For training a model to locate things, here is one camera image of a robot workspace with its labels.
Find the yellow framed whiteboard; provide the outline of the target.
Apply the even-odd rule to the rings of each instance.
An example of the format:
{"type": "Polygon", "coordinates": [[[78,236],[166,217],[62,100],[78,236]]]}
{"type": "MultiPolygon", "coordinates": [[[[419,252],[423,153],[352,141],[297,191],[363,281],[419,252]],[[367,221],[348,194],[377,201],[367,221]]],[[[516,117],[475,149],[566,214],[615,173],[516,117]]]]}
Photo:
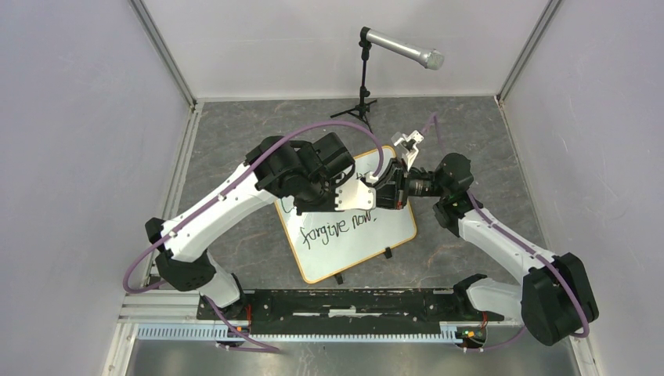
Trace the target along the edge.
{"type": "Polygon", "coordinates": [[[292,197],[275,202],[304,282],[315,284],[412,240],[410,204],[401,210],[313,212],[297,215],[292,197]]]}

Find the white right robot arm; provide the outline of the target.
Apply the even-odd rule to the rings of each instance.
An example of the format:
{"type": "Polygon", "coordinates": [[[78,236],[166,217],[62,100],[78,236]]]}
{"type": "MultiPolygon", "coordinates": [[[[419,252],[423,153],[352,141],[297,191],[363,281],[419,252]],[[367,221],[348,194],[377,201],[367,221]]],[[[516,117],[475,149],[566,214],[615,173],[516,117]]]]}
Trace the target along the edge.
{"type": "Polygon", "coordinates": [[[541,248],[499,221],[470,192],[474,176],[467,157],[447,154],[433,171],[392,158],[380,175],[368,174],[366,181],[379,208],[401,209],[411,198],[437,197],[432,209],[438,224],[484,251],[516,280],[467,278],[452,299],[459,318],[498,313],[519,320],[547,346],[568,336],[589,336],[599,309],[583,261],[571,252],[557,255],[541,248]]]}

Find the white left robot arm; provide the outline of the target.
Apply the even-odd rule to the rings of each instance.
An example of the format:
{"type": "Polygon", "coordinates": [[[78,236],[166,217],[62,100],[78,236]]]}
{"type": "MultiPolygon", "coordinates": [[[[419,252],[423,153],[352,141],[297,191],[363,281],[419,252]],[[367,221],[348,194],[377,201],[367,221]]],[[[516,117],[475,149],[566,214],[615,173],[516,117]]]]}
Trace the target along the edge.
{"type": "Polygon", "coordinates": [[[332,212],[334,188],[355,171],[355,161],[332,132],[311,143],[270,136],[247,153],[229,179],[179,217],[146,222],[157,246],[155,265],[177,291],[210,298],[227,319],[240,317],[247,304],[237,276],[210,255],[209,246],[227,230],[280,198],[292,197],[297,212],[332,212]]]}

